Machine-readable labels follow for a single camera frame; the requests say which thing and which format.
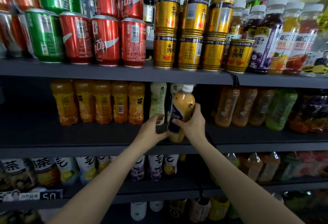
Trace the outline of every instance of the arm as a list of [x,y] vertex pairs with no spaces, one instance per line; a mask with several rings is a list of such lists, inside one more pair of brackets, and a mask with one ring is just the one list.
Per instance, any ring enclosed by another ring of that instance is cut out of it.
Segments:
[[157,134],[156,122],[164,116],[157,114],[142,124],[128,148],[107,168],[77,193],[47,224],[100,223],[133,164],[168,133]]
[[205,137],[205,119],[196,104],[189,122],[174,120],[195,147],[245,224],[304,224],[293,212],[238,170]]

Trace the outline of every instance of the barcode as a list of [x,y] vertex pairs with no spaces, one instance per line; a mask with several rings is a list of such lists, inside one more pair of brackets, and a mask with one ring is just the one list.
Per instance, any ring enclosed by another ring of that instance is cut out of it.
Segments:
[[202,52],[202,45],[203,44],[198,44],[197,56],[200,56],[200,53]]
[[77,31],[77,37],[78,38],[87,38],[85,33],[85,24],[83,20],[76,19],[75,20],[75,26]]
[[41,43],[41,48],[42,48],[43,55],[49,55],[47,44]]
[[195,19],[196,18],[196,9],[197,9],[197,4],[188,5],[187,19]]
[[139,43],[139,26],[132,25],[132,43]]
[[52,24],[49,16],[39,15],[39,23],[42,26],[43,32],[52,33]]
[[118,113],[119,114],[123,113],[123,105],[118,106]]

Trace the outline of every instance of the hand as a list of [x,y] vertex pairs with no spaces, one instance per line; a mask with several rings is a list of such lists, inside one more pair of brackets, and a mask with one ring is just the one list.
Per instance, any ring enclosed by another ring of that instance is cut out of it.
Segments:
[[137,147],[142,148],[144,153],[154,147],[159,141],[169,136],[167,131],[162,134],[156,133],[156,124],[159,124],[164,117],[165,115],[163,114],[156,114],[142,124],[133,143],[137,144]]
[[205,119],[200,112],[200,104],[195,104],[194,114],[188,122],[183,122],[178,119],[172,120],[172,122],[182,128],[186,137],[189,139],[192,145],[203,142],[205,137]]

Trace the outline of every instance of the person's left hand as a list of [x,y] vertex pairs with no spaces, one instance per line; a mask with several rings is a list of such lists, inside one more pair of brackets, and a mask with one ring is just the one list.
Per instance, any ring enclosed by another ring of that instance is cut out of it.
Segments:
[[133,144],[136,144],[137,147],[142,148],[144,152],[146,152],[154,147],[159,141],[167,138],[169,136],[167,131],[162,134],[156,133],[156,124],[159,124],[164,117],[165,115],[163,114],[156,114],[143,123],[137,137],[133,141]]

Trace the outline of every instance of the bottle cap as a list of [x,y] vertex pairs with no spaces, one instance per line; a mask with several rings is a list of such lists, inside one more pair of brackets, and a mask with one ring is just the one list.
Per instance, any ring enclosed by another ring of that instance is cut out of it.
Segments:
[[265,12],[266,6],[265,5],[258,5],[258,6],[253,6],[251,9],[251,12]]
[[182,87],[182,90],[184,92],[188,92],[188,93],[191,93],[194,89],[194,86],[192,84],[184,84],[183,87]]
[[272,5],[286,5],[287,0],[268,0],[267,7]]
[[246,9],[243,11],[243,14],[248,15],[248,14],[249,14],[249,11],[250,11],[250,9],[246,8]]
[[234,4],[234,8],[245,8],[246,7],[246,2],[244,1],[236,1]]
[[287,5],[285,6],[285,10],[289,10],[289,9],[300,9],[300,10],[302,10],[303,8],[304,8],[304,3],[303,2],[297,2],[297,1],[288,2]]
[[302,12],[321,12],[322,10],[323,10],[323,5],[316,4],[316,5],[305,6]]

